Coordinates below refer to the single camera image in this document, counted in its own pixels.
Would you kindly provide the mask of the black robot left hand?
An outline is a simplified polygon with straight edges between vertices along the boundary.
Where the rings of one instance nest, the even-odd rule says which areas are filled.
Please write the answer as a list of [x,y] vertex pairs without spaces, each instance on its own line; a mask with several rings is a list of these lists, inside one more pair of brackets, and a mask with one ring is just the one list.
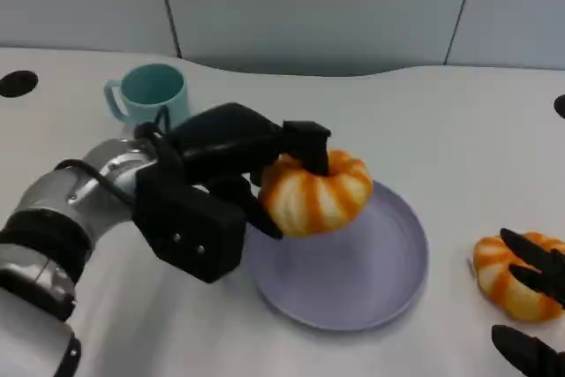
[[317,176],[328,174],[331,131],[313,121],[278,125],[242,104],[226,103],[188,118],[166,140],[184,166],[187,180],[202,185],[216,199],[239,207],[247,221],[274,238],[283,231],[273,221],[252,185],[279,156],[289,155]]

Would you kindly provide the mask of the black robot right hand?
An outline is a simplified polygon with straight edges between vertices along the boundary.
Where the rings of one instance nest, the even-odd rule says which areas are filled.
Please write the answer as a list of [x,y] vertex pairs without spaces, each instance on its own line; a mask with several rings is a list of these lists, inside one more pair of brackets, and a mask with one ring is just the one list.
[[[564,254],[556,249],[545,251],[524,235],[502,228],[504,244],[528,268],[510,265],[508,270],[537,293],[564,305]],[[496,350],[520,373],[528,377],[563,377],[564,353],[534,336],[506,326],[493,325],[491,339]]]

